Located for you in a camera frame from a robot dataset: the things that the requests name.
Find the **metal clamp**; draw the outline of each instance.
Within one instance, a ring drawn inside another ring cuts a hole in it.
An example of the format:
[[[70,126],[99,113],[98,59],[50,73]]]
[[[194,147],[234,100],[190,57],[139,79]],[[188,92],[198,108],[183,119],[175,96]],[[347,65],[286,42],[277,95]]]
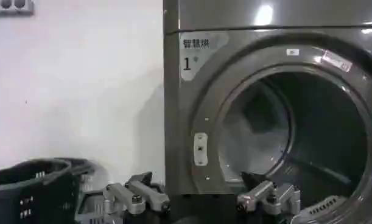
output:
[[[168,195],[154,191],[152,188],[146,186],[140,181],[129,182],[128,188],[132,192],[139,194],[143,198],[145,198],[147,200],[147,203],[150,205],[151,210],[156,212],[166,212],[169,210]]]
[[[301,211],[301,191],[292,184],[283,184],[264,199],[263,210],[270,215],[288,212],[297,215]]]
[[[263,181],[246,194],[237,197],[239,210],[253,212],[258,202],[262,202],[263,210],[270,215],[288,212],[297,215],[301,211],[301,191],[292,184],[276,187],[271,181]]]
[[[134,194],[120,183],[109,184],[103,191],[105,201],[109,204],[120,203],[126,206],[127,211],[132,215],[139,215],[145,211],[146,201],[141,195]],[[106,214],[114,213],[114,206],[104,206]]]

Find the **dryer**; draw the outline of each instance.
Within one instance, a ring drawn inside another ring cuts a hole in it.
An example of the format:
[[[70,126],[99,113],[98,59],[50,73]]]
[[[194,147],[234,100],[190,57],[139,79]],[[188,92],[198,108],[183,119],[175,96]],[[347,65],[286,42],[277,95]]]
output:
[[[168,0],[164,31],[169,194],[251,173],[304,223],[372,223],[372,0]]]

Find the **dryer top panel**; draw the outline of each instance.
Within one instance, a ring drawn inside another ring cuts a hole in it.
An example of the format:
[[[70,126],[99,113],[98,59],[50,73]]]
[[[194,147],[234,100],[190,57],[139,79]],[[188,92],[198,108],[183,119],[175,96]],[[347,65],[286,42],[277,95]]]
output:
[[[372,26],[372,0],[164,0],[165,30]]]

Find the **number 1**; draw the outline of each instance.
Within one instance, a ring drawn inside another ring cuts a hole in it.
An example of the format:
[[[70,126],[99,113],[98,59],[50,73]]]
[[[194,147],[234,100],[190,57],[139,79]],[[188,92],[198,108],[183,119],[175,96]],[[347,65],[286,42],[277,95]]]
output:
[[[191,70],[191,68],[189,67],[189,59],[185,58],[185,60],[186,60],[186,67],[183,70],[189,71],[189,70]]]

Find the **metal bracket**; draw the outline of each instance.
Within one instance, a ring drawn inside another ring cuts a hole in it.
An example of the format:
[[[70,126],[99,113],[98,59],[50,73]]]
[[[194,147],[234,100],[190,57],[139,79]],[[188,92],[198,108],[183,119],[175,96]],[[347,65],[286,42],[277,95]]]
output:
[[[208,164],[208,135],[204,132],[194,135],[194,162],[196,166]]]

